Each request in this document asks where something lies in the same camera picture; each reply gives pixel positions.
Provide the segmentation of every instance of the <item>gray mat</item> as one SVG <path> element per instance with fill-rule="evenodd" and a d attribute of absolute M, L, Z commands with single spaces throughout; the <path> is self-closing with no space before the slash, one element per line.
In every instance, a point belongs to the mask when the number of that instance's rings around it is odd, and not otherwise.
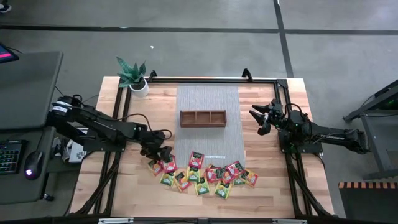
<path fill-rule="evenodd" d="M 181 128 L 181 110 L 226 110 L 225 128 Z M 177 87 L 175 158 L 186 167 L 192 151 L 205 155 L 204 166 L 226 166 L 236 160 L 244 166 L 238 87 L 181 84 Z"/>

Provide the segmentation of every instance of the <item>wooden table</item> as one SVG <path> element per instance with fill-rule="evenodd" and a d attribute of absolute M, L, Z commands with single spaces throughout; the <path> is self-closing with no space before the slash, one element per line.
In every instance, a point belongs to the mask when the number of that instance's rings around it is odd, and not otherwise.
<path fill-rule="evenodd" d="M 303 112 L 308 113 L 312 118 L 303 79 L 291 78 L 287 81 L 291 102 L 300 105 Z M 97 110 L 112 115 L 118 82 L 119 77 L 104 77 Z M 177 125 L 175 121 L 177 84 L 152 83 L 149 86 L 150 92 L 145 98 L 132 96 L 129 113 L 145 114 L 153 129 L 170 129 L 174 133 Z M 286 163 L 279 149 L 277 131 L 272 128 L 270 134 L 259 136 L 257 123 L 249 114 L 251 105 L 266 105 L 271 102 L 275 97 L 274 88 L 267 84 L 240 84 L 238 88 L 246 167 L 259 174 L 260 178 L 256 187 L 233 186 L 227 200 L 213 194 L 215 185 L 211 186 L 210 194 L 203 196 L 196 196 L 193 186 L 180 193 L 176 186 L 170 188 L 160 184 L 160 175 L 154 177 L 146 166 L 149 159 L 139 154 L 140 145 L 128 143 L 119 166 L 112 216 L 294 217 Z M 122 104 L 125 96 L 126 90 L 123 91 Z M 123 105 L 121 105 L 119 117 L 121 117 L 122 108 Z M 129 121 L 146 123 L 141 117 L 132 117 Z M 174 146 L 174 138 L 166 141 L 165 144 Z M 97 187 L 103 157 L 103 152 L 94 152 L 83 161 L 71 212 L 77 211 Z M 312 154 L 303 154 L 302 157 L 309 189 L 324 208 L 333 213 L 322 163 Z M 102 207 L 106 203 L 107 192 L 108 189 L 105 190 Z M 300 208 L 305 211 L 299 190 L 298 197 Z"/>

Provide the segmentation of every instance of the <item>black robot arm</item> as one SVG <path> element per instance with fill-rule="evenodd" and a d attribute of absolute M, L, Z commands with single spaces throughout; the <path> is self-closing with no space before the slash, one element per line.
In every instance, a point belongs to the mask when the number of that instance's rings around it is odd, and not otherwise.
<path fill-rule="evenodd" d="M 265 106 L 252 105 L 258 112 L 250 111 L 261 126 L 258 134 L 264 135 L 271 131 L 271 126 L 287 133 L 289 143 L 296 147 L 319 144 L 321 142 L 344 146 L 350 151 L 364 154 L 369 152 L 366 147 L 365 134 L 358 129 L 336 129 L 322 127 L 311 122 L 307 114 L 293 110 L 283 111 L 283 106 L 273 99 Z"/>
<path fill-rule="evenodd" d="M 89 129 L 85 134 L 69 123 L 77 122 Z M 94 107 L 84 105 L 74 96 L 62 96 L 49 112 L 49 126 L 84 146 L 87 151 L 123 151 L 126 142 L 141 145 L 141 155 L 151 159 L 169 160 L 171 147 L 161 147 L 166 139 L 162 131 L 148 130 L 148 126 L 135 122 L 121 122 Z"/>

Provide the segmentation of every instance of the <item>gray floor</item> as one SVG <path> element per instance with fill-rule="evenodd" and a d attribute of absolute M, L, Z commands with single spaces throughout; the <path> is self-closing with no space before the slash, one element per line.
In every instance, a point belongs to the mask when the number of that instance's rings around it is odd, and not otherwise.
<path fill-rule="evenodd" d="M 398 29 L 395 0 L 279 2 L 286 29 Z M 0 23 L 277 28 L 272 0 L 11 0 L 11 4 L 13 11 L 1 16 Z M 131 63 L 146 61 L 147 69 L 159 75 L 238 77 L 247 67 L 256 77 L 286 77 L 279 34 L 0 30 L 0 41 L 23 52 L 63 51 L 57 85 L 64 94 L 84 98 L 98 93 L 103 76 L 118 72 L 117 55 Z M 360 127 L 358 122 L 345 124 L 342 116 L 398 77 L 396 35 L 287 35 L 287 44 L 294 77 L 304 78 L 319 125 Z M 338 182 L 361 181 L 364 174 L 376 171 L 376 164 L 371 154 L 360 156 L 327 145 L 324 150 L 335 213 L 344 217 Z M 71 178 L 65 175 L 58 175 L 59 183 Z M 54 185 L 53 192 L 61 196 L 51 205 L 1 206 L 0 219 L 62 215 L 72 187 Z"/>

